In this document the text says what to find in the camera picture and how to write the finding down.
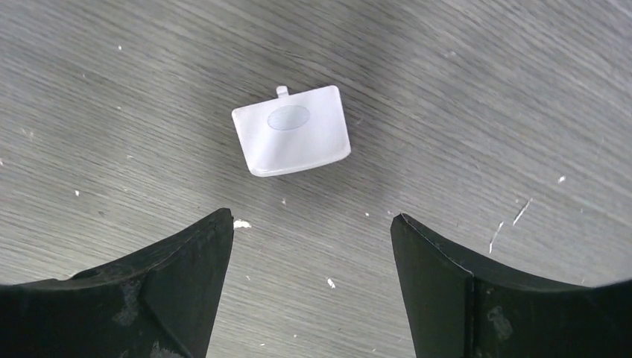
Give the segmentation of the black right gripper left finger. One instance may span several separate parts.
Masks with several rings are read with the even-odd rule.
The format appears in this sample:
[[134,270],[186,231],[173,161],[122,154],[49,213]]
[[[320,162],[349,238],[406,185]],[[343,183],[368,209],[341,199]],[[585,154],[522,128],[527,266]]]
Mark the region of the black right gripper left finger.
[[204,357],[233,246],[221,208],[66,280],[1,286],[3,357]]

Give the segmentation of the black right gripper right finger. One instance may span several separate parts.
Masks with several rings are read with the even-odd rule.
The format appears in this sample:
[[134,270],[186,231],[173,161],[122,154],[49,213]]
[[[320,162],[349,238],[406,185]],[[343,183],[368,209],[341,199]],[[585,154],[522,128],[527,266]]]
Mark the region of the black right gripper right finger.
[[629,357],[631,282],[587,287],[499,263],[407,214],[391,224],[418,357]]

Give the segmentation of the small white battery cover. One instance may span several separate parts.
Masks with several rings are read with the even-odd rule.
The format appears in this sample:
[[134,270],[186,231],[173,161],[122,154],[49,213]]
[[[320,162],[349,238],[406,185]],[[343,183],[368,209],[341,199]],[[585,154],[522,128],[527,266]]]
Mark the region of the small white battery cover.
[[272,177],[338,162],[351,152],[339,88],[335,85],[277,97],[232,111],[252,175]]

